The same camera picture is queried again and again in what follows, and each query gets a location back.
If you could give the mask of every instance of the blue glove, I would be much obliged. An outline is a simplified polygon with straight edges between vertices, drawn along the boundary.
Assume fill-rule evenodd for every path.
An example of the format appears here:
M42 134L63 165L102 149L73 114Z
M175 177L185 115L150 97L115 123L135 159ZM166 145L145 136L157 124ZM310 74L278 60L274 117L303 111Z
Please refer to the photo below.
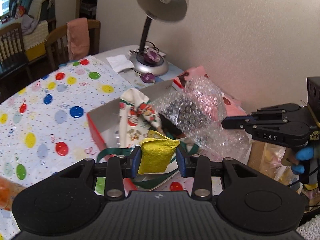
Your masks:
M315 155L315 152L314 152L313 145L308 145L303 149L299 150L296 153L295 158L298 161L307 161L307 160L311 160L314 157L314 155ZM303 174L304 166L302 164L299 164L299 165L292 164L291 170L293 174L296 174L296 175Z

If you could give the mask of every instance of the pink towel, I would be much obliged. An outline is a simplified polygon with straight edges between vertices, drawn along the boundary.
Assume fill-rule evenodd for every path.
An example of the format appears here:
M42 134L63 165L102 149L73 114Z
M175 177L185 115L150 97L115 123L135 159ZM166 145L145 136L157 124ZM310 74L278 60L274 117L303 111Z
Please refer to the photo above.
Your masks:
M90 37L88 20L78 18L67 23L69 60L79 60L89 54Z

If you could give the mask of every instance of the desk lamp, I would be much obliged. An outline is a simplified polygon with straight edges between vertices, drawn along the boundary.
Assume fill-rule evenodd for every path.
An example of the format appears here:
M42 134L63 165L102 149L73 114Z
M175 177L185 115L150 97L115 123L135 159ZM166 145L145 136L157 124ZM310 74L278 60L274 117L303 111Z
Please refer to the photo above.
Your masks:
M158 54L157 49L145 50L146 40L152 20L174 23L181 21L187 13L189 0L137 0L140 8L147 15L143 27L139 51L133 53L130 60L134 64L134 71L155 76L168 71L168 62Z

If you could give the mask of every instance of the bubble wrap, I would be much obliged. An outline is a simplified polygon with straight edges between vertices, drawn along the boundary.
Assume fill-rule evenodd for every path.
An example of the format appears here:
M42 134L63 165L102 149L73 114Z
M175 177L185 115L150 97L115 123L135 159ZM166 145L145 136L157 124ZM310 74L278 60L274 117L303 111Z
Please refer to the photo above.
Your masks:
M171 92L152 102L156 111L169 119L199 147L221 158L244 160L249 139L242 130L225 130L221 121L227 116L219 87L208 78L195 76L184 90Z

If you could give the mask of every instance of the chair backrest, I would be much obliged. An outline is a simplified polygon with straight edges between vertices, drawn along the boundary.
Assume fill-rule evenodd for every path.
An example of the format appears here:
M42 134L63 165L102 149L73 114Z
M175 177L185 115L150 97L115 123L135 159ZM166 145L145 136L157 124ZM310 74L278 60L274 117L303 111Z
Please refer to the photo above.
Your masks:
M20 23L13 23L0 29L1 61L19 52L25 52Z
M88 20L90 36L89 55L99 53L100 27L101 24L99 21ZM67 63L69 61L67 48L67 25L63 25L53 30L45 39L44 45L53 71L57 70L60 64Z

